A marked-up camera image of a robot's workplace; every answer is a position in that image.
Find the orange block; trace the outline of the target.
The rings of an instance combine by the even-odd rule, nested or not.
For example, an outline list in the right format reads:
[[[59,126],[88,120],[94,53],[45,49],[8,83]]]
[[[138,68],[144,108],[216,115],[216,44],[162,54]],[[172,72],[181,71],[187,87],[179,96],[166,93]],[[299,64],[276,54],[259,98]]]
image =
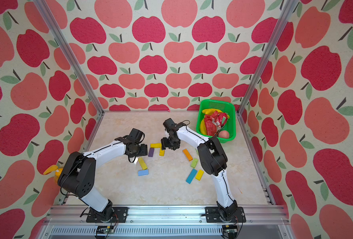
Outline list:
[[[193,157],[190,155],[190,153],[189,153],[189,151],[187,149],[184,149],[182,152],[186,156],[188,161],[192,161],[193,160]]]

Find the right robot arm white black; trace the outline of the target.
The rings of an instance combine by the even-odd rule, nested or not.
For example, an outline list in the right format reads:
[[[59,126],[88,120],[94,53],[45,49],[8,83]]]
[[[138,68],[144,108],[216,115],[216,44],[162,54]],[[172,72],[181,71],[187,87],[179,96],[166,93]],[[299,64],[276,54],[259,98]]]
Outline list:
[[[197,149],[203,170],[212,176],[220,219],[230,222],[235,217],[238,204],[234,199],[227,178],[227,155],[215,136],[203,136],[183,122],[175,123],[171,118],[163,123],[166,137],[161,139],[161,149],[177,150],[182,141]]]

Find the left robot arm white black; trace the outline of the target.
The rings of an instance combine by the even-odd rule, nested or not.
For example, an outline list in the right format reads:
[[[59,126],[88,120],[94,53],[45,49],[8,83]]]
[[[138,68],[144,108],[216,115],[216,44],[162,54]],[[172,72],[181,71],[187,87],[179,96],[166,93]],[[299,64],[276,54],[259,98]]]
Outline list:
[[[147,145],[143,144],[144,133],[137,131],[118,137],[110,144],[84,153],[73,152],[58,178],[58,186],[85,203],[91,211],[107,221],[114,215],[109,199],[94,186],[96,169],[109,161],[126,155],[130,163],[147,155]]]

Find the yellow-green long block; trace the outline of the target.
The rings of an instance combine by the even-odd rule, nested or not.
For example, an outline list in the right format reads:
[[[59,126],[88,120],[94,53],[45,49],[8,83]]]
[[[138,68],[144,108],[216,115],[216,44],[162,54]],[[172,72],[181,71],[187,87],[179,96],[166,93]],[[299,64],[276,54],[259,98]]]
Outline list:
[[[148,167],[147,167],[147,165],[146,165],[146,163],[145,163],[145,161],[143,160],[142,157],[140,157],[140,158],[138,159],[138,163],[140,164],[142,170],[147,170],[147,169],[148,169]]]

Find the orange soap bottle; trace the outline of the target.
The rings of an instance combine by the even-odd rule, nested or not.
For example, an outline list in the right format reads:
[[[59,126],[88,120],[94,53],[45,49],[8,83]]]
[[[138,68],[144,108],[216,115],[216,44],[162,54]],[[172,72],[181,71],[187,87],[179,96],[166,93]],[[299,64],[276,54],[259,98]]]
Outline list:
[[[44,175],[54,172],[55,173],[54,181],[58,183],[58,180],[59,180],[59,177],[61,176],[62,171],[63,171],[62,167],[58,167],[57,165],[52,165],[44,172]]]

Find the green block lower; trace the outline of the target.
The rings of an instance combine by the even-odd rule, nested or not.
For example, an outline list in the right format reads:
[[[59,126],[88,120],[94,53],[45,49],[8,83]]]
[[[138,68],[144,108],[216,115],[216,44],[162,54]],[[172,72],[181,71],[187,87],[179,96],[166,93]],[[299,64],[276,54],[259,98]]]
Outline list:
[[[192,161],[191,161],[191,167],[192,168],[195,168],[197,166],[197,163],[198,163],[198,159],[197,158],[194,158]]]

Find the yellow block right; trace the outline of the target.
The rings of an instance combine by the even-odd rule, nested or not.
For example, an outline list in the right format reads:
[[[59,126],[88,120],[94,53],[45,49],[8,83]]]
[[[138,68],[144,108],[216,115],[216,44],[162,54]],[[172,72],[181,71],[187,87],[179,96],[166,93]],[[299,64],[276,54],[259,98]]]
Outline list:
[[[198,181],[200,181],[201,178],[202,178],[202,176],[203,176],[203,174],[204,174],[204,171],[203,171],[203,170],[198,170],[198,171],[197,171],[197,174],[195,175],[195,179],[198,180]]]

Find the light blue block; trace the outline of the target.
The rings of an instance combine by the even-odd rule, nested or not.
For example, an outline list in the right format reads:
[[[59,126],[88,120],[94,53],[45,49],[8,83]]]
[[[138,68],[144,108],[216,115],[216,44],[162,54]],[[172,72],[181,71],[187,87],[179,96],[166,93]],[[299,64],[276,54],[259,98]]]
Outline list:
[[[148,175],[148,174],[149,174],[149,170],[148,169],[138,171],[138,175],[139,176],[145,176],[145,175]]]

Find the green plastic basket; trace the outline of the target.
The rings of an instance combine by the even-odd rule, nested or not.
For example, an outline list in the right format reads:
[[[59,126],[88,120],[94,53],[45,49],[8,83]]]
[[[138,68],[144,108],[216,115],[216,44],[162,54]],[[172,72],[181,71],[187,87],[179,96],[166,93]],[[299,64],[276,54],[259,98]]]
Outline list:
[[[199,113],[197,117],[196,132],[204,136],[205,134],[203,134],[200,130],[200,124],[202,120],[204,120],[204,113],[202,111],[205,109],[217,109],[229,115],[229,119],[223,127],[223,129],[229,133],[229,138],[218,137],[218,139],[222,144],[232,141],[236,137],[236,122],[237,122],[237,115],[236,115],[236,110],[234,105],[228,102],[211,100],[211,99],[206,99],[201,101],[199,106]]]

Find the long yellow block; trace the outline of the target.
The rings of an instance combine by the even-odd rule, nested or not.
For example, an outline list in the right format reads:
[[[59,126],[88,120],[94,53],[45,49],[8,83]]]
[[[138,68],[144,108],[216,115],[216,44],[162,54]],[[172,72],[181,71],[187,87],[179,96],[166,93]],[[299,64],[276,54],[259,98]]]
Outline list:
[[[150,147],[151,147],[151,148],[161,148],[161,147],[162,147],[162,144],[161,144],[161,143],[151,143],[151,144],[150,144]]]

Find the purple block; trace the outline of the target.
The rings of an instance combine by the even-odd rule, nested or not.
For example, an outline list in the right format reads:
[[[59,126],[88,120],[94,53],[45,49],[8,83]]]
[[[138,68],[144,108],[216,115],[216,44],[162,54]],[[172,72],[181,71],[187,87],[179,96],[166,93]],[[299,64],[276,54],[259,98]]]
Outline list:
[[[148,157],[153,157],[154,156],[154,148],[150,148]]]

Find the peach fruit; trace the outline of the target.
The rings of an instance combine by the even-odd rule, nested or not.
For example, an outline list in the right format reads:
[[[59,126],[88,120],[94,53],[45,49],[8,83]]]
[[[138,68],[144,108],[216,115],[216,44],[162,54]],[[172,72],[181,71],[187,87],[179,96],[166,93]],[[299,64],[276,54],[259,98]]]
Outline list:
[[[220,130],[218,132],[218,137],[220,138],[229,138],[230,137],[230,134],[227,130]]]

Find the aluminium front rail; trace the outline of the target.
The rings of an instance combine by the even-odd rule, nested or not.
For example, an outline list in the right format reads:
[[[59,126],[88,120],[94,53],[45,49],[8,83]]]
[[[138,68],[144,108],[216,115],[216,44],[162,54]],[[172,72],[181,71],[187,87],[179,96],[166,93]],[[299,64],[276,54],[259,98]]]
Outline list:
[[[118,206],[119,222],[92,223],[81,205],[53,206],[39,239],[294,239],[283,206],[245,205],[232,222],[205,205]]]

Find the cyan long block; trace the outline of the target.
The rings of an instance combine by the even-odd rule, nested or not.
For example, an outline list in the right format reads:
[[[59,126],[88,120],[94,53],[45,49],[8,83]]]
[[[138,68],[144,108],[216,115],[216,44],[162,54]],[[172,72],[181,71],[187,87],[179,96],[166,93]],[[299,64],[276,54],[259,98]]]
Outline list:
[[[192,182],[193,179],[195,178],[196,174],[197,174],[197,170],[193,168],[193,169],[191,170],[189,176],[187,177],[186,182],[187,182],[188,184],[191,184],[191,182]]]

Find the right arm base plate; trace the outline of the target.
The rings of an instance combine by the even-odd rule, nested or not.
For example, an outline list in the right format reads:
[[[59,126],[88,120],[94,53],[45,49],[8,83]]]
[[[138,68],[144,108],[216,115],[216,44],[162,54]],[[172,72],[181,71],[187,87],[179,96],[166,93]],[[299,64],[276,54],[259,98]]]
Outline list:
[[[204,214],[207,223],[245,223],[246,216],[243,207],[236,209],[222,209],[219,207],[205,207]]]

